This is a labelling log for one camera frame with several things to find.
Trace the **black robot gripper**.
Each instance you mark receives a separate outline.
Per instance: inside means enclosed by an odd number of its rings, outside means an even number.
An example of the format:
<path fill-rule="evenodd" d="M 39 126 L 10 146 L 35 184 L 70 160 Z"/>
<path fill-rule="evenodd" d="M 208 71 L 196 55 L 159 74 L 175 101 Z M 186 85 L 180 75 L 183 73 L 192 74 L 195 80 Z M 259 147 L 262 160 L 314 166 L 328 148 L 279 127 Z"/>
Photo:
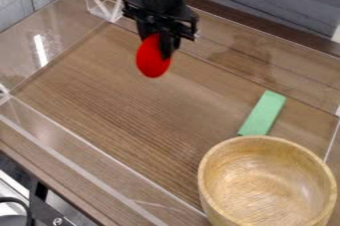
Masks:
<path fill-rule="evenodd" d="M 198 15 L 184 0 L 123 0 L 124 15 L 138 22 L 142 40 L 160 33 L 160 50 L 164 60 L 179 48 L 180 38 L 195 39 Z"/>

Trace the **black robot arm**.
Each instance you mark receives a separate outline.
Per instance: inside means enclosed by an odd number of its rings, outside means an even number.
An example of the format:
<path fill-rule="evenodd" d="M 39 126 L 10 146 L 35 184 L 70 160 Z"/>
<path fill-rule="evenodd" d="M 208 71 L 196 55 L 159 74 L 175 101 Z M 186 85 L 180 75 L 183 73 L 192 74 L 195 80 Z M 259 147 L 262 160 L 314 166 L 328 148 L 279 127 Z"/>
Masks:
<path fill-rule="evenodd" d="M 195 40 L 199 17 L 184 0 L 123 0 L 124 16 L 138 22 L 144 41 L 159 34 L 156 42 L 162 57 L 167 60 L 180 47 L 180 39 Z"/>

